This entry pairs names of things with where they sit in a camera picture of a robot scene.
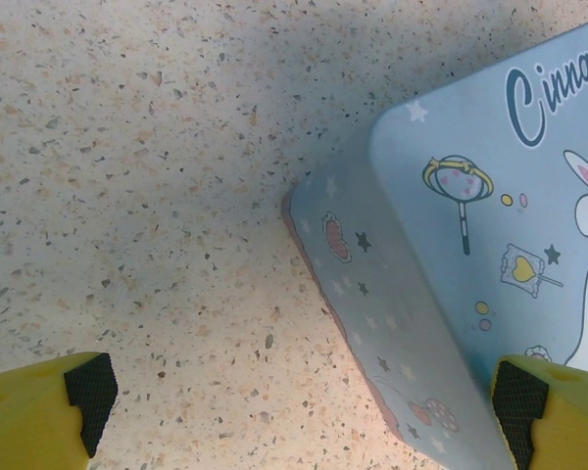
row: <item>yellow object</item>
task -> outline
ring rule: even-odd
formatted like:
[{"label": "yellow object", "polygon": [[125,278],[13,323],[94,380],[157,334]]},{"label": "yellow object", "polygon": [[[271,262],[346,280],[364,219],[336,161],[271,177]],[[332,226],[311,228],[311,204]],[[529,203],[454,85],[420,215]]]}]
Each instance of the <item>yellow object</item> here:
[{"label": "yellow object", "polygon": [[518,470],[588,470],[588,372],[504,356],[492,404]]},{"label": "yellow object", "polygon": [[117,393],[98,352],[0,373],[0,470],[84,470]]}]

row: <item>yellow dot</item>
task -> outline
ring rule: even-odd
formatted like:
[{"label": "yellow dot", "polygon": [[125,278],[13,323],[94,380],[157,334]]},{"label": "yellow dot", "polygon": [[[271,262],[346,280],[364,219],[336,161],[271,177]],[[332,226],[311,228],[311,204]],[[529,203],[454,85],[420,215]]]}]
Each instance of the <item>yellow dot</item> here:
[{"label": "yellow dot", "polygon": [[477,310],[477,313],[479,313],[480,315],[485,315],[490,311],[490,307],[485,302],[477,302],[474,305],[474,309]]},{"label": "yellow dot", "polygon": [[510,196],[509,194],[504,194],[501,196],[501,202],[504,206],[509,207],[513,204],[514,199],[512,199],[512,196]]}]

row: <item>pink dot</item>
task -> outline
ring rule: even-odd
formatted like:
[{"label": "pink dot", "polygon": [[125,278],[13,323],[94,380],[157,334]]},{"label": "pink dot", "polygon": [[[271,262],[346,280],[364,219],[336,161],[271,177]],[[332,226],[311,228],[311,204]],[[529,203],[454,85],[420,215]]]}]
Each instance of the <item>pink dot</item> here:
[{"label": "pink dot", "polygon": [[483,318],[479,321],[479,329],[481,331],[490,331],[490,328],[492,328],[492,322],[489,319]]}]

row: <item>terrazzo floor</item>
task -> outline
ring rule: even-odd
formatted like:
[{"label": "terrazzo floor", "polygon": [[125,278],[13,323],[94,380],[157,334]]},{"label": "terrazzo floor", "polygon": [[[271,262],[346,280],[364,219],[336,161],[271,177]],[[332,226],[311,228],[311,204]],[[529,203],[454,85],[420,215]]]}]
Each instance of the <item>terrazzo floor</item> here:
[{"label": "terrazzo floor", "polygon": [[386,429],[279,213],[392,104],[564,0],[0,0],[0,371],[109,352],[90,470],[437,469]]}]

